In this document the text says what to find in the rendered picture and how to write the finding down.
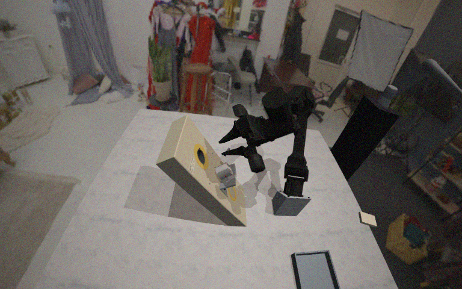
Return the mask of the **beige service panel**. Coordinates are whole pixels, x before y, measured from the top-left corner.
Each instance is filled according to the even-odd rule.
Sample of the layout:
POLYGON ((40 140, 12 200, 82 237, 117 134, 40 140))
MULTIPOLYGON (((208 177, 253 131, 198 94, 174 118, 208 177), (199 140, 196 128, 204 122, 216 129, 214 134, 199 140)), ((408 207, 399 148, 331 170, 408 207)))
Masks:
POLYGON ((247 226, 242 185, 236 180, 235 186, 227 188, 227 196, 219 189, 221 179, 215 168, 222 164, 189 115, 172 122, 156 162, 165 174, 227 226, 247 226))

